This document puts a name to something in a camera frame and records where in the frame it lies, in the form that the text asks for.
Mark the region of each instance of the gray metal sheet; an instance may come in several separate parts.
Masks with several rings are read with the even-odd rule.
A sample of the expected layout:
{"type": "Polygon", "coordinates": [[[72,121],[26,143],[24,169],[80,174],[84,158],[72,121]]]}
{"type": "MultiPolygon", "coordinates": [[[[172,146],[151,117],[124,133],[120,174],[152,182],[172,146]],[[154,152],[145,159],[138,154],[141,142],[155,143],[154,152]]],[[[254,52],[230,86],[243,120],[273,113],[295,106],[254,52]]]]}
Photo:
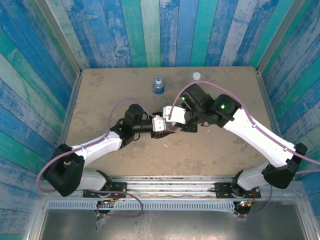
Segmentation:
{"type": "MultiPolygon", "coordinates": [[[[257,202],[258,211],[265,202],[257,202]]],[[[135,214],[135,211],[121,211],[135,214]]],[[[48,209],[43,240],[301,240],[306,234],[292,202],[275,201],[257,216],[239,220],[225,212],[145,211],[137,218],[108,218],[96,231],[93,210],[48,209]]]]}

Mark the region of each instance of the wooden wall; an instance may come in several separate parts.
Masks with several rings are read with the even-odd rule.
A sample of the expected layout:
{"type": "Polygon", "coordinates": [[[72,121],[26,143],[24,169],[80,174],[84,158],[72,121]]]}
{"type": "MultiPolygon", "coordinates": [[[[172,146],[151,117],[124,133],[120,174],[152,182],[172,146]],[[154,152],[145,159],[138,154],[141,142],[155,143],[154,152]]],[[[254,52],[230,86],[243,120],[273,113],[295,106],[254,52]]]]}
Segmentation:
{"type": "Polygon", "coordinates": [[[76,74],[35,0],[0,1],[0,240],[20,240],[76,74]]]}
{"type": "MultiPolygon", "coordinates": [[[[262,73],[282,137],[320,160],[320,0],[305,0],[262,73]]],[[[303,160],[300,170],[318,165],[303,160]]],[[[301,178],[320,216],[320,173],[301,178]]]]}
{"type": "Polygon", "coordinates": [[[46,0],[81,69],[257,66],[293,0],[46,0]]]}

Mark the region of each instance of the metal base plate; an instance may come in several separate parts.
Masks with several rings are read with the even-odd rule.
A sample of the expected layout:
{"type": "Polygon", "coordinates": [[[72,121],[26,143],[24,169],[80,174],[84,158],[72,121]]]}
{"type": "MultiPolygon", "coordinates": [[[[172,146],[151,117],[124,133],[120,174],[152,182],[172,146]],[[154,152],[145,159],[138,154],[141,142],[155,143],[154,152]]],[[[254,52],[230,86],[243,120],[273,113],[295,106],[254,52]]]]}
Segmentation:
{"type": "MultiPolygon", "coordinates": [[[[126,192],[127,191],[127,183],[126,182],[113,182],[111,184],[110,191],[119,191],[119,192],[126,192]]],[[[88,190],[83,191],[84,198],[108,198],[108,199],[118,199],[118,198],[126,198],[126,194],[118,194],[110,193],[110,194],[103,194],[103,193],[96,193],[88,190]]]]}
{"type": "MultiPolygon", "coordinates": [[[[261,198],[259,187],[252,189],[255,198],[261,198]]],[[[243,196],[236,196],[231,187],[231,182],[216,182],[214,184],[214,192],[217,199],[252,199],[254,195],[251,191],[246,191],[243,196]]]]}

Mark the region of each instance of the black mounting bracket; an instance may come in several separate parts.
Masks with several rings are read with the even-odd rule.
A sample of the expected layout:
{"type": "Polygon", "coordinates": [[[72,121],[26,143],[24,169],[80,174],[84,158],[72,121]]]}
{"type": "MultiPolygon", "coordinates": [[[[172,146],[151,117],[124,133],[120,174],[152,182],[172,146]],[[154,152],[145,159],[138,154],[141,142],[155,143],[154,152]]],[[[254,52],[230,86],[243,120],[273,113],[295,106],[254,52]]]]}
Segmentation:
{"type": "Polygon", "coordinates": [[[231,182],[217,182],[214,184],[214,188],[209,190],[210,192],[215,192],[217,199],[256,199],[261,198],[260,188],[255,187],[250,191],[243,191],[241,196],[234,193],[231,182]]]}

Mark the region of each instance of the metal frame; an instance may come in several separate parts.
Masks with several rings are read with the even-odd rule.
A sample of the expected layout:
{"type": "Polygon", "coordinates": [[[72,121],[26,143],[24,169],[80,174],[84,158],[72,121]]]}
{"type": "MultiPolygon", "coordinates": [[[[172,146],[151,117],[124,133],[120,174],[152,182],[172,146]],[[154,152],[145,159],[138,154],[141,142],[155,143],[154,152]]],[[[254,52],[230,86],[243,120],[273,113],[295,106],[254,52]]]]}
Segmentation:
{"type": "Polygon", "coordinates": [[[276,116],[275,116],[275,112],[274,112],[274,109],[273,109],[273,107],[271,105],[270,98],[269,98],[269,95],[268,95],[268,92],[267,92],[267,88],[266,88],[264,79],[262,77],[262,74],[258,73],[258,71],[256,71],[255,76],[256,76],[256,80],[257,80],[257,82],[259,84],[260,92],[261,92],[261,95],[262,95],[262,98],[263,98],[263,102],[264,102],[264,105],[265,105],[266,112],[267,112],[268,117],[269,117],[269,121],[270,121],[270,124],[271,124],[272,131],[276,135],[281,137],[280,129],[278,127],[278,122],[277,122],[277,119],[276,119],[276,116]]]}
{"type": "Polygon", "coordinates": [[[294,0],[291,7],[289,8],[288,12],[284,16],[279,28],[277,29],[276,33],[274,34],[269,46],[265,50],[262,58],[260,59],[256,70],[258,73],[262,73],[270,58],[274,54],[275,50],[277,49],[279,43],[281,42],[282,38],[284,37],[286,31],[290,27],[292,21],[295,19],[298,11],[300,10],[301,6],[304,4],[305,0],[294,0]]]}
{"type": "MultiPolygon", "coordinates": [[[[216,206],[217,204],[229,204],[233,202],[233,198],[217,199],[214,192],[208,192],[208,188],[212,187],[217,182],[231,182],[232,176],[125,176],[113,178],[115,182],[127,182],[127,192],[136,195],[145,204],[162,204],[174,203],[177,205],[185,206],[189,203],[201,206],[209,204],[216,206]]],[[[261,198],[257,201],[267,201],[270,194],[270,187],[260,187],[261,198]]],[[[287,189],[273,188],[272,194],[273,201],[292,202],[296,204],[298,214],[301,217],[307,239],[315,240],[320,237],[318,223],[314,217],[312,208],[305,193],[301,181],[293,181],[287,189]]],[[[39,196],[34,211],[31,215],[27,231],[25,233],[25,240],[38,240],[41,235],[43,223],[45,222],[47,210],[61,203],[62,209],[81,209],[79,202],[90,204],[101,201],[101,198],[82,198],[82,191],[74,192],[68,197],[62,198],[58,193],[46,194],[39,196]]],[[[126,202],[136,202],[132,198],[125,199],[126,202]]],[[[152,209],[157,209],[157,206],[150,206],[152,209]]],[[[177,210],[176,208],[169,207],[166,209],[177,210]]],[[[205,211],[215,211],[214,207],[205,211]]]]}
{"type": "Polygon", "coordinates": [[[61,45],[66,57],[68,58],[73,70],[75,71],[75,74],[79,75],[81,73],[81,69],[77,63],[76,57],[69,46],[64,32],[58,24],[58,21],[56,20],[53,12],[51,11],[50,6],[47,3],[47,0],[35,0],[35,2],[40,8],[44,18],[48,22],[59,44],[61,45]]]}
{"type": "Polygon", "coordinates": [[[73,85],[68,109],[66,110],[66,113],[65,113],[65,117],[64,117],[64,121],[63,121],[63,125],[62,125],[62,130],[61,130],[60,137],[58,140],[58,146],[60,144],[64,144],[67,140],[67,135],[68,135],[68,131],[69,131],[70,123],[71,123],[71,118],[72,118],[72,115],[75,110],[75,105],[76,105],[81,81],[82,81],[82,72],[76,76],[76,79],[75,79],[75,82],[73,85]]]}

